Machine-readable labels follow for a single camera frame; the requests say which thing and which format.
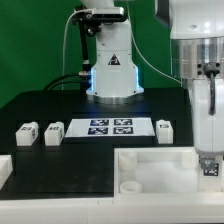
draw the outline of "warning label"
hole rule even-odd
[[[110,62],[108,65],[121,65],[116,54],[114,54],[113,57],[110,59]]]

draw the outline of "cable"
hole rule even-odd
[[[128,10],[128,19],[129,19],[130,24],[131,24],[131,16],[130,16],[129,3],[128,3],[128,1],[126,1],[126,3],[127,3],[127,10]],[[160,70],[158,70],[157,68],[155,68],[153,65],[151,65],[151,64],[145,59],[145,57],[142,55],[142,53],[141,53],[141,51],[139,50],[138,45],[137,45],[137,43],[136,43],[136,41],[135,41],[135,37],[134,37],[133,31],[132,31],[132,25],[131,25],[131,36],[132,36],[132,41],[133,41],[133,44],[134,44],[134,46],[135,46],[135,48],[136,48],[136,51],[138,52],[138,54],[140,55],[140,57],[142,58],[142,60],[143,60],[143,61],[144,61],[150,68],[152,68],[153,70],[155,70],[156,72],[158,72],[160,75],[165,76],[166,78],[172,79],[172,80],[174,80],[174,81],[176,81],[176,82],[178,82],[178,83],[180,83],[180,84],[182,85],[182,82],[181,82],[181,81],[179,81],[179,80],[177,80],[177,79],[175,79],[175,78],[173,78],[173,77],[170,77],[169,75],[166,75],[165,73],[161,72]]]
[[[51,88],[49,90],[53,90],[56,86],[60,86],[60,85],[64,85],[64,84],[79,84],[80,81],[77,82],[58,82],[55,83],[53,86],[51,86]]]
[[[76,10],[82,10],[82,6],[77,6]],[[82,69],[84,71],[90,71],[91,70],[91,64],[89,62],[89,53],[88,53],[88,46],[86,41],[86,33],[85,33],[85,24],[83,21],[78,21],[79,25],[79,35],[81,40],[81,49],[82,49]]]
[[[215,76],[213,73],[210,73],[210,81],[211,105],[209,114],[213,116],[215,115]]]
[[[65,55],[66,55],[66,45],[67,45],[67,35],[68,35],[68,26],[69,23],[72,19],[73,16],[75,16],[78,13],[83,13],[83,12],[91,12],[91,9],[84,9],[84,10],[79,10],[75,11],[70,15],[70,17],[67,20],[66,26],[65,26],[65,32],[64,32],[64,41],[63,41],[63,58],[62,58],[62,76],[65,75]]]
[[[48,90],[52,85],[54,85],[55,83],[57,83],[58,81],[61,81],[61,80],[64,80],[64,79],[67,79],[67,78],[71,78],[71,77],[78,77],[79,74],[78,73],[74,73],[74,74],[68,74],[68,75],[64,75],[64,76],[60,76],[56,79],[54,79],[53,81],[51,81],[48,85],[46,85],[44,87],[44,91]]]

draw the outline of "white paper sheet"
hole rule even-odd
[[[155,136],[151,118],[73,119],[66,138],[108,136]]]

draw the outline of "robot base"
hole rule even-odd
[[[143,99],[143,93],[138,93],[136,95],[128,97],[100,97],[96,95],[88,95],[87,99],[102,104],[128,104],[134,101],[139,101]]]

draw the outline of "white cylinder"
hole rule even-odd
[[[223,0],[170,0],[171,39],[224,36]]]
[[[136,181],[127,181],[120,185],[122,194],[137,194],[142,193],[142,185]]]
[[[196,169],[199,164],[199,156],[196,152],[182,152],[181,165],[185,169]]]
[[[81,0],[81,2],[89,9],[114,7],[114,0]]]
[[[120,152],[119,167],[121,170],[134,170],[138,166],[137,152]]]

